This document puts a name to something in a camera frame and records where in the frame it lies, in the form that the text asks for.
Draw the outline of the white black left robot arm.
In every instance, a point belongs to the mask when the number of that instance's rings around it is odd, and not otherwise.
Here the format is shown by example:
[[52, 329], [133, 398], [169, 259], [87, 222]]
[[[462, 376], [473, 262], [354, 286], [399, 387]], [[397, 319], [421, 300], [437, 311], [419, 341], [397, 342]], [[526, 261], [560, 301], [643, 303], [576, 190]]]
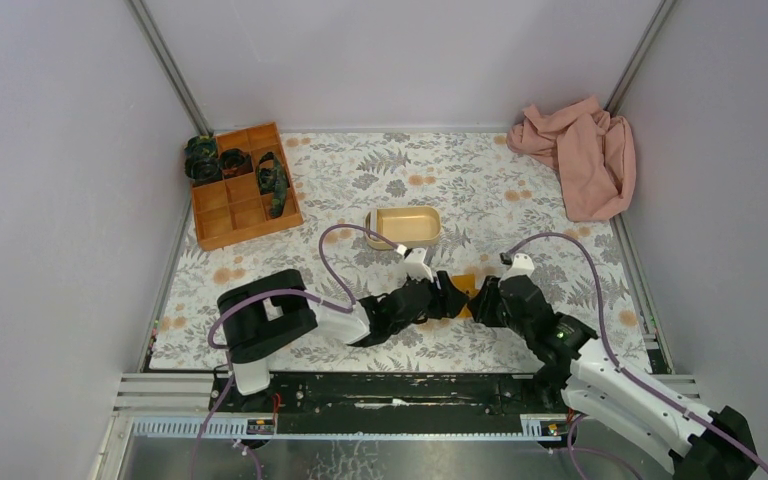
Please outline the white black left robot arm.
[[220, 317], [208, 331], [208, 344], [227, 351], [236, 390], [248, 396], [269, 387], [269, 357], [309, 333], [368, 348], [411, 325], [454, 318], [469, 299], [446, 272], [438, 271], [430, 279], [408, 279], [390, 293], [342, 307], [307, 290], [301, 273], [287, 269], [220, 295]]

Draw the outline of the beige oval plastic tray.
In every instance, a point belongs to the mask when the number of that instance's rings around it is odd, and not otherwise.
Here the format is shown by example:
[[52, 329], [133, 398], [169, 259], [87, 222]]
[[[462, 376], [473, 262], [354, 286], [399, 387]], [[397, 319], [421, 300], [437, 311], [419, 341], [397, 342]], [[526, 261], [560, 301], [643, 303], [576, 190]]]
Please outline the beige oval plastic tray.
[[363, 226], [408, 248], [434, 246], [442, 233], [441, 216], [431, 206], [373, 209]]

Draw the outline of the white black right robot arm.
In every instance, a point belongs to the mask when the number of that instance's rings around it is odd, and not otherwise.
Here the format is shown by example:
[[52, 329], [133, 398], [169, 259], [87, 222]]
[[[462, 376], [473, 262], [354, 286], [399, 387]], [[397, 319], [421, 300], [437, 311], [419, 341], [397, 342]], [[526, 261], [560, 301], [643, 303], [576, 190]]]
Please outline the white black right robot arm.
[[477, 322], [522, 337], [543, 362], [547, 395], [600, 421], [675, 479], [748, 479], [757, 454], [746, 418], [713, 411], [646, 372], [610, 359], [597, 332], [553, 310], [529, 277], [486, 278], [468, 308]]

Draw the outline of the yellow leather card holder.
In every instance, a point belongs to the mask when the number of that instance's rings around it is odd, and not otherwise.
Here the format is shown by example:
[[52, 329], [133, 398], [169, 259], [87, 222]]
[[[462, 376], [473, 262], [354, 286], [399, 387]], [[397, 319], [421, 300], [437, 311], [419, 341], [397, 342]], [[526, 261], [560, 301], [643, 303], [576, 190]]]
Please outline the yellow leather card holder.
[[467, 296], [467, 300], [464, 303], [460, 312], [458, 313], [457, 318], [459, 319], [470, 318], [471, 312], [468, 309], [468, 302], [472, 300], [478, 294], [478, 291], [479, 291], [479, 288], [477, 287], [476, 276], [472, 273], [455, 275], [451, 277], [451, 281], [459, 291], [461, 291]]

